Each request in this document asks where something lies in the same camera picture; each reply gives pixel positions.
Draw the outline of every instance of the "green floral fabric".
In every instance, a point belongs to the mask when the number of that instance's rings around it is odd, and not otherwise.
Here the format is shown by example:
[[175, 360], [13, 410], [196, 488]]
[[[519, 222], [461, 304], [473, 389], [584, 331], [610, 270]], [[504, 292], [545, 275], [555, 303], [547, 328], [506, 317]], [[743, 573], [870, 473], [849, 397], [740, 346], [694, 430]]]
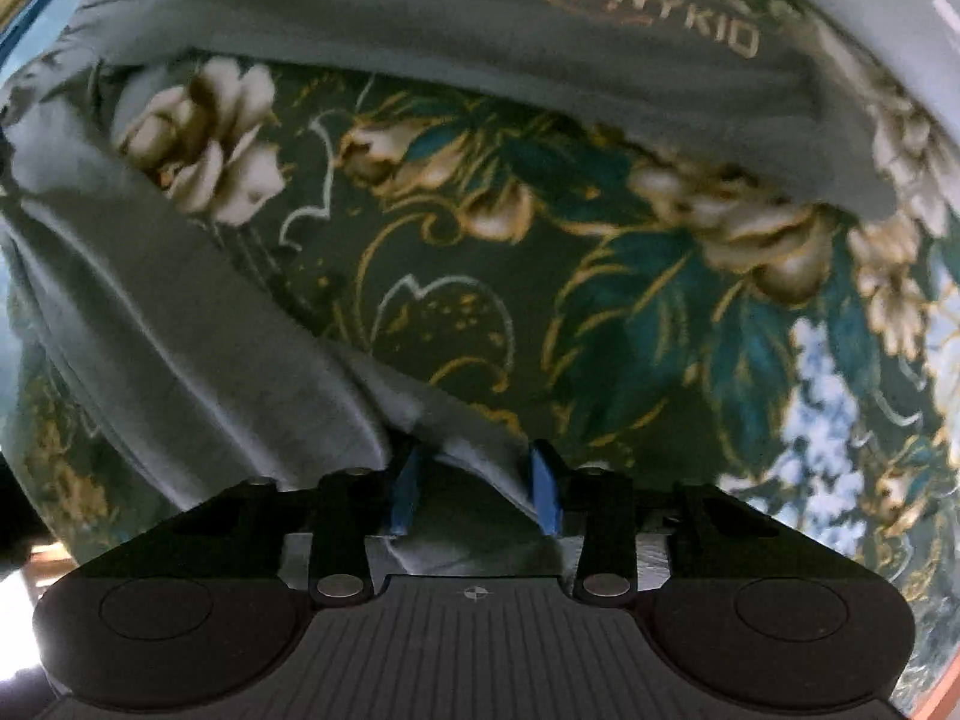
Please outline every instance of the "green floral fabric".
[[[894, 217], [509, 100], [229, 57], [191, 60], [117, 148], [318, 337], [885, 576], [918, 620], [910, 709], [960, 642], [960, 152], [808, 4], [725, 1], [861, 104]], [[30, 360], [4, 450], [75, 556], [170, 514]]]

